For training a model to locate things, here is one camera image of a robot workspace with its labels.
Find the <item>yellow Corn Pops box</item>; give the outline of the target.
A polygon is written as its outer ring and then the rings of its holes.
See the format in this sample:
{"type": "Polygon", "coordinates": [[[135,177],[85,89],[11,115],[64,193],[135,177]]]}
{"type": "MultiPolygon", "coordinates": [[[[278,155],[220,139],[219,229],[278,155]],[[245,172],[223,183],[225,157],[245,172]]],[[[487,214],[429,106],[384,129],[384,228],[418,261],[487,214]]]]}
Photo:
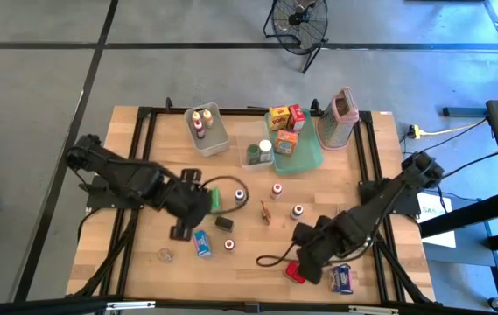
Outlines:
{"type": "Polygon", "coordinates": [[[291,116],[287,106],[273,107],[269,109],[269,129],[281,130],[284,129],[291,116]]]}

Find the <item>white-lid spice jar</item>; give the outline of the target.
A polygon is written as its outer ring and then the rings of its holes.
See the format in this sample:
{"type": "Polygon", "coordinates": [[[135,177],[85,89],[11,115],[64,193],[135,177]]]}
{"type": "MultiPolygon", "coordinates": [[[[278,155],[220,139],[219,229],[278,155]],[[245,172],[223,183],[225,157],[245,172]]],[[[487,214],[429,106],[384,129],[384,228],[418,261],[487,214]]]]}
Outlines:
{"type": "Polygon", "coordinates": [[[259,153],[259,161],[261,163],[267,163],[272,159],[273,146],[270,140],[263,139],[258,144],[260,153],[259,153]]]}

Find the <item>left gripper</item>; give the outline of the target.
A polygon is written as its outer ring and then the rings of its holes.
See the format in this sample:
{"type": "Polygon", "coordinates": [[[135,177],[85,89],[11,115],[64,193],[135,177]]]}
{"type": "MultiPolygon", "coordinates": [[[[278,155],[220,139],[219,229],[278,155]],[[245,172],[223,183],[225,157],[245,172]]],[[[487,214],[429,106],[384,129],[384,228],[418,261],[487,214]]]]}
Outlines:
{"type": "MultiPolygon", "coordinates": [[[[185,168],[181,171],[181,180],[187,183],[199,183],[201,170],[185,168]]],[[[212,208],[212,193],[206,188],[187,183],[167,182],[163,188],[162,208],[176,218],[171,226],[170,239],[190,241],[191,228],[197,227],[212,208]]]]}

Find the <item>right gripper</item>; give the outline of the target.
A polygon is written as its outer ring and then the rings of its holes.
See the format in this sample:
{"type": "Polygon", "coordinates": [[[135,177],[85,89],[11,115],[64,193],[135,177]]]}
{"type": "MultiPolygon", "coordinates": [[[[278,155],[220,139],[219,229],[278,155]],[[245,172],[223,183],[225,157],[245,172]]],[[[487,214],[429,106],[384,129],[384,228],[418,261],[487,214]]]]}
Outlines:
{"type": "Polygon", "coordinates": [[[294,229],[294,243],[299,246],[298,274],[312,284],[321,281],[322,269],[333,256],[332,240],[322,227],[299,222],[294,229]]]}

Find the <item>white paper sheet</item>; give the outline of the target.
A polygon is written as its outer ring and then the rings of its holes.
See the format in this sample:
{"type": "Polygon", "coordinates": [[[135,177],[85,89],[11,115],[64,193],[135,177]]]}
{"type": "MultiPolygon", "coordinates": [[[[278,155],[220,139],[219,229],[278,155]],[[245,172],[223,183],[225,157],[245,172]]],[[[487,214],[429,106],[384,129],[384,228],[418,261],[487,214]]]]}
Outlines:
{"type": "MultiPolygon", "coordinates": [[[[438,195],[420,192],[417,195],[417,201],[420,210],[417,223],[423,223],[452,211],[451,199],[447,197],[441,199],[438,195]]],[[[456,247],[455,233],[453,231],[422,237],[422,242],[452,249],[456,247]]]]}

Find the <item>small red box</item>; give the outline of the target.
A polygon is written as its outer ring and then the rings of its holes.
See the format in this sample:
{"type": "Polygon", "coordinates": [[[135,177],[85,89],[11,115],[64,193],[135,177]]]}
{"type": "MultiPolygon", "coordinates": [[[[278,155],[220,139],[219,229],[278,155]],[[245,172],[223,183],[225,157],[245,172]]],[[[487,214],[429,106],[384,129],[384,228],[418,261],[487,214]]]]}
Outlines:
{"type": "Polygon", "coordinates": [[[289,262],[284,270],[284,275],[295,284],[303,284],[305,279],[298,273],[299,264],[297,262],[289,262]]]}

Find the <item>orange Mini Wheats box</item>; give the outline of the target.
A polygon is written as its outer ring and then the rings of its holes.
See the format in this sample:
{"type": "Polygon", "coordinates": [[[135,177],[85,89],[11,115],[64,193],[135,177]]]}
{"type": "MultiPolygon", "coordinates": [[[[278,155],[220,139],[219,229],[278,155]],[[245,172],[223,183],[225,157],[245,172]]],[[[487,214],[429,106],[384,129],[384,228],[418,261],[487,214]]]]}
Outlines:
{"type": "Polygon", "coordinates": [[[276,153],[290,156],[296,150],[297,144],[298,133],[280,129],[276,135],[274,150],[276,153]]]}

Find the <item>pink-handled box grater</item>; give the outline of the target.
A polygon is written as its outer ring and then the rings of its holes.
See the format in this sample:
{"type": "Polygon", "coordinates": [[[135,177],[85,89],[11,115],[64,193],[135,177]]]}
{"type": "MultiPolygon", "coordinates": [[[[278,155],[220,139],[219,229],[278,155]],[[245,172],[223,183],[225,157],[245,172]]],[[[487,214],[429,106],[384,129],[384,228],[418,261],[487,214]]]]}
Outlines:
{"type": "Polygon", "coordinates": [[[335,151],[347,146],[354,125],[359,120],[359,109],[350,87],[343,87],[330,101],[316,123],[321,147],[335,151]]]}

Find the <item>red cereal box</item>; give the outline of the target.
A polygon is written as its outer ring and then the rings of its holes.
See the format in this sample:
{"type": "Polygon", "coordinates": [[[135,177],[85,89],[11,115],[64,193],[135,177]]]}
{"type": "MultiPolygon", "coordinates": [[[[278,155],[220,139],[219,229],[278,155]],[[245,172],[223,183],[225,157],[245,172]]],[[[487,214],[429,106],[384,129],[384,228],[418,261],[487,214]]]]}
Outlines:
{"type": "Polygon", "coordinates": [[[287,123],[287,129],[291,132],[299,133],[305,124],[305,114],[298,104],[288,107],[290,117],[287,123]]]}

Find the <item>teal plastic tray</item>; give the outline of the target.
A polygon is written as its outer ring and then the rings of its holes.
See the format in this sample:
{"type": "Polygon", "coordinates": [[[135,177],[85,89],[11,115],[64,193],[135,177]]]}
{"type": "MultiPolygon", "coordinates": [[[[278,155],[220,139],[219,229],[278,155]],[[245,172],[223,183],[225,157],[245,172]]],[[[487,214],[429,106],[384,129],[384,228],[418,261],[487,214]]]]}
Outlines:
{"type": "Polygon", "coordinates": [[[264,116],[264,121],[268,127],[270,141],[274,150],[274,168],[279,174],[291,174],[297,172],[307,172],[318,168],[324,161],[322,149],[316,135],[313,124],[312,113],[308,108],[302,108],[305,114],[305,124],[303,129],[298,133],[298,144],[294,153],[290,156],[276,153],[274,142],[278,130],[269,129],[269,110],[264,116]]]}

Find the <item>black metal beam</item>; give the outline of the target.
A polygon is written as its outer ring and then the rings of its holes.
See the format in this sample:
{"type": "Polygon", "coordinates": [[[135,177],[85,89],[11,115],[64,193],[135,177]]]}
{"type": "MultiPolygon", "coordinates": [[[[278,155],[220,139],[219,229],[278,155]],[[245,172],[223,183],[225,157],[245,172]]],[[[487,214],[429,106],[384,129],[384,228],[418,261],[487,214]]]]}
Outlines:
{"type": "Polygon", "coordinates": [[[498,195],[442,214],[420,224],[423,238],[498,217],[498,195]]]}

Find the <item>clear plastic container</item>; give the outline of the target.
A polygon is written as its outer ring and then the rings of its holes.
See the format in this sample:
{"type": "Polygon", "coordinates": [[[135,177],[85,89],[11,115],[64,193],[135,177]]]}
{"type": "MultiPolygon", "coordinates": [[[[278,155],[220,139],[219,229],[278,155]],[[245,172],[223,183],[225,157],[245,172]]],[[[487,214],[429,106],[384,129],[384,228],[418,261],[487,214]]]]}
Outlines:
{"type": "Polygon", "coordinates": [[[259,144],[263,139],[270,140],[270,134],[266,122],[241,122],[235,127],[235,134],[237,140],[237,148],[239,151],[239,158],[241,167],[246,171],[261,171],[270,168],[274,162],[274,151],[272,153],[271,161],[259,164],[247,164],[246,150],[250,144],[259,144]]]}

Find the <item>grey plastic bin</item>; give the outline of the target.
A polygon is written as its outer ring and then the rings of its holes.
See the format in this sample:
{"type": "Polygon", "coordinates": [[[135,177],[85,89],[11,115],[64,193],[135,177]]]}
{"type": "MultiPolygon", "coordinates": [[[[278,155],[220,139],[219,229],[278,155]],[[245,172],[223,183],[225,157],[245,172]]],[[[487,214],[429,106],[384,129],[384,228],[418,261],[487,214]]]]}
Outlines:
{"type": "Polygon", "coordinates": [[[225,125],[221,119],[221,113],[218,105],[214,102],[199,105],[197,107],[189,108],[184,113],[186,121],[187,133],[190,136],[193,147],[204,158],[210,157],[214,154],[226,151],[229,147],[229,136],[226,131],[225,125]],[[213,124],[211,127],[206,126],[206,121],[203,117],[203,111],[208,110],[213,117],[213,124]],[[199,112],[200,119],[204,124],[205,136],[198,138],[197,132],[194,128],[193,113],[199,112]]]}

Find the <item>blue metal bar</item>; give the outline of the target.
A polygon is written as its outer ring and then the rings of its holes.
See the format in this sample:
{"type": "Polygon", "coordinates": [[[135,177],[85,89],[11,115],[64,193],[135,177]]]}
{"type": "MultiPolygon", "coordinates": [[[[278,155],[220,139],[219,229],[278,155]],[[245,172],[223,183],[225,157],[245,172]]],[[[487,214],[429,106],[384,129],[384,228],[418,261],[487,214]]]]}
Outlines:
{"type": "Polygon", "coordinates": [[[442,114],[446,117],[486,117],[485,108],[462,108],[462,107],[444,107],[442,114]]]}

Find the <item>dark green small box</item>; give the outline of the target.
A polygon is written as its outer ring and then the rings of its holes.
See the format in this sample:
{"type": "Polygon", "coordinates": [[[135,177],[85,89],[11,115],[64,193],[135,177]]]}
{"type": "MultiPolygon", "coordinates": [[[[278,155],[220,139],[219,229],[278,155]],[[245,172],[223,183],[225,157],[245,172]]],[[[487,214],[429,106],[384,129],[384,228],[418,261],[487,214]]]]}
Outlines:
{"type": "Polygon", "coordinates": [[[234,222],[223,216],[217,216],[214,224],[217,228],[227,232],[232,232],[234,228],[234,222]]]}

